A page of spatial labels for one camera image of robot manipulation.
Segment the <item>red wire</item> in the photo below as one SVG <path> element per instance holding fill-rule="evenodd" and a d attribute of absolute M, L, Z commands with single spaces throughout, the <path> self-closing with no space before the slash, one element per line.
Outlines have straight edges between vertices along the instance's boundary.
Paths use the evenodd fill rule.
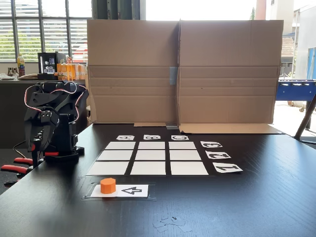
<path fill-rule="evenodd" d="M 69 94 L 74 94 L 74 93 L 76 93 L 76 91 L 77 91 L 77 84 L 76 84 L 76 83 L 74 83 L 74 84 L 76 85 L 76 89 L 75 89 L 74 92 L 69 92 L 69 91 L 64 90 L 64 89 L 57 89 L 57 90 L 52 91 L 51 93 L 53 93 L 53 92 L 55 92 L 55 91 L 64 91 L 64 92 L 67 92 L 67 93 L 69 93 Z M 25 104 L 28 108 L 30 108 L 30 109 L 33 109 L 33 110 L 37 110 L 37 111 L 39 111 L 39 112 L 42 112 L 40 109 L 35 108 L 35 107 L 31 107 L 31 106 L 29 106 L 29 105 L 26 103 L 27 91 L 28 91 L 28 89 L 30 89 L 30 88 L 33 87 L 33 86 L 39 86 L 39 85 L 31 85 L 30 87 L 28 87 L 28 88 L 25 90 L 25 94 L 24 94 L 24 104 Z M 78 85 L 78 86 L 83 87 L 83 88 L 85 89 L 85 91 L 87 90 L 87 88 L 84 87 L 83 85 Z M 83 96 L 83 94 L 85 93 L 85 91 L 78 97 L 78 99 L 77 99 L 77 101 L 76 101 L 75 108 L 76 108 L 76 112 L 77 112 L 77 118 L 76 118 L 74 121 L 72 121 L 72 122 L 76 122 L 76 121 L 78 120 L 78 118 L 79 118 L 79 111 L 78 111 L 78 108 L 77 108 L 77 103 L 78 103 L 78 101 L 80 100 L 80 98 Z"/>
<path fill-rule="evenodd" d="M 30 108 L 30 109 L 32 109 L 32 110 L 37 110 L 37 111 L 41 112 L 40 109 L 35 108 L 35 107 L 31 107 L 31 106 L 29 106 L 29 105 L 26 103 L 26 96 L 27 96 L 28 89 L 30 89 L 30 88 L 33 87 L 33 86 L 39 86 L 39 85 L 31 85 L 30 87 L 28 87 L 28 88 L 25 90 L 25 94 L 24 94 L 24 104 L 25 104 L 28 108 Z"/>
<path fill-rule="evenodd" d="M 75 108 L 76 108 L 76 111 L 77 111 L 77 118 L 74 121 L 72 121 L 72 122 L 76 122 L 79 119 L 79 111 L 78 111 L 78 108 L 77 108 L 77 103 L 78 103 L 79 99 L 83 96 L 84 93 L 85 93 L 85 91 L 78 97 L 78 99 L 76 101 Z"/>

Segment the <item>black table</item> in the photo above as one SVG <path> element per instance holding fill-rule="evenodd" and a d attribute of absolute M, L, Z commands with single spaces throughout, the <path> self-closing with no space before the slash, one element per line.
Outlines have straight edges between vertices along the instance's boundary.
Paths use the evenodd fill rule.
<path fill-rule="evenodd" d="M 85 176 L 117 135 L 161 135 L 165 127 L 93 125 L 79 136 L 85 156 L 77 165 L 42 163 L 0 196 L 2 237 L 314 237 L 316 151 L 288 135 L 189 135 L 216 141 L 243 172 L 208 176 L 120 176 L 117 184 L 154 183 L 156 201 L 81 200 L 91 183 Z M 194 230 L 175 226 L 159 233 L 154 214 L 168 212 Z"/>

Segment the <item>orange hexagonal block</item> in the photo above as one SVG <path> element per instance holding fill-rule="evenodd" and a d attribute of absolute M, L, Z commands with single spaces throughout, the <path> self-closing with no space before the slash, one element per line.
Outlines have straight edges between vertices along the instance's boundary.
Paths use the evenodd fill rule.
<path fill-rule="evenodd" d="M 116 181 L 112 178 L 102 179 L 101 182 L 101 193 L 112 194 L 116 191 Z"/>

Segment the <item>robotic arm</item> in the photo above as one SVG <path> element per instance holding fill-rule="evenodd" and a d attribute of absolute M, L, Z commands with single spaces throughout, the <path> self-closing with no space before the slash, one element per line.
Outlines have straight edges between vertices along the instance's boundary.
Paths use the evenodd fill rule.
<path fill-rule="evenodd" d="M 31 87 L 36 91 L 29 95 Z M 33 167 L 38 165 L 40 153 L 46 161 L 78 160 L 84 149 L 76 146 L 75 125 L 85 110 L 87 89 L 73 81 L 41 82 L 31 87 L 25 91 L 28 109 L 24 123 Z"/>

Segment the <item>black stand leg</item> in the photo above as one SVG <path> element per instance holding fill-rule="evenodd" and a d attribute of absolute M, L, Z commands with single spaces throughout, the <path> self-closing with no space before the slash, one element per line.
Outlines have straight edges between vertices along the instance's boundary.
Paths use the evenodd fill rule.
<path fill-rule="evenodd" d="M 311 119 L 311 116 L 313 114 L 313 111 L 315 109 L 315 106 L 316 106 L 316 94 L 314 95 L 314 98 L 313 100 L 311 101 L 308 109 L 306 110 L 306 113 L 305 113 L 305 116 L 301 122 L 301 125 L 299 126 L 294 138 L 296 140 L 300 140 L 301 139 L 301 136 L 302 136 L 302 133 L 304 131 L 304 129 L 306 128 L 306 126 L 308 125 L 310 119 Z"/>
<path fill-rule="evenodd" d="M 307 112 L 307 109 L 310 107 L 310 105 L 311 105 L 311 101 L 306 101 L 306 112 Z M 311 129 L 311 122 L 312 120 L 310 119 L 306 125 L 307 130 Z"/>

